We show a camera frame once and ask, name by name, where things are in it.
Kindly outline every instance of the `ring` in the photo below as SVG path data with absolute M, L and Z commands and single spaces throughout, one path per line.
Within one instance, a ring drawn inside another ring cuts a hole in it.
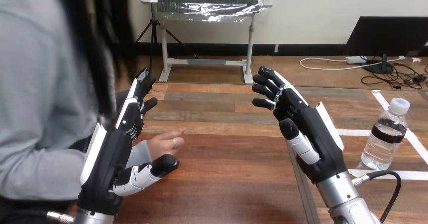
M 173 149 L 177 149 L 177 140 L 173 139 L 174 147 Z

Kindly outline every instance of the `robotic hand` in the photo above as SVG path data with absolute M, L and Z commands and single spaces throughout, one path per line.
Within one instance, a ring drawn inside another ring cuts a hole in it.
M 97 124 L 85 159 L 74 218 L 48 213 L 48 218 L 61 223 L 111 224 L 118 213 L 123 196 L 139 192 L 177 169 L 178 160 L 165 154 L 152 163 L 125 169 L 132 149 L 144 125 L 144 115 L 157 104 L 156 98 L 145 103 L 155 77 L 147 69 L 134 79 L 115 124 L 107 131 Z
M 252 89 L 268 99 L 253 105 L 273 110 L 281 133 L 297 153 L 302 171 L 318 188 L 334 223 L 380 223 L 351 181 L 343 160 L 343 142 L 322 102 L 311 108 L 296 88 L 268 67 L 260 67 Z M 368 179 L 359 179 L 357 184 Z

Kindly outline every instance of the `monitor stand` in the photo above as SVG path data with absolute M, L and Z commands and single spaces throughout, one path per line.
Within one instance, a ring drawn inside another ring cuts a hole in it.
M 392 64 L 387 62 L 386 54 L 383 54 L 381 64 L 376 64 L 376 65 L 362 67 L 362 68 L 374 74 L 390 74 L 393 71 Z

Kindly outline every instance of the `power strip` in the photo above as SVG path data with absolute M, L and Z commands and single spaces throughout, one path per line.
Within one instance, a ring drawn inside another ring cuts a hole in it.
M 348 64 L 362 64 L 367 61 L 366 56 L 353 56 L 353 57 L 346 57 L 346 62 Z

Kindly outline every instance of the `wooden table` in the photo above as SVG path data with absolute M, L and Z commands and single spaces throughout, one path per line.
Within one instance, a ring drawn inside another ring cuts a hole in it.
M 298 90 L 311 105 L 322 101 L 337 129 L 369 130 L 383 111 L 370 90 Z M 409 127 L 427 148 L 428 102 L 418 92 L 381 94 L 387 101 L 410 101 Z M 177 155 L 180 167 L 125 197 L 115 223 L 332 223 L 311 183 L 302 192 L 306 199 L 301 198 L 298 169 L 293 169 L 278 122 L 267 109 L 252 106 L 258 95 L 251 86 L 157 83 L 152 96 L 159 102 L 145 116 L 140 139 L 186 128 L 186 144 Z M 355 169 L 367 137 L 342 139 L 346 164 Z M 428 164 L 404 140 L 391 170 L 427 173 Z M 380 216 L 394 187 L 394 180 L 373 180 L 358 191 Z M 427 206 L 428 182 L 403 180 L 385 223 L 426 223 Z

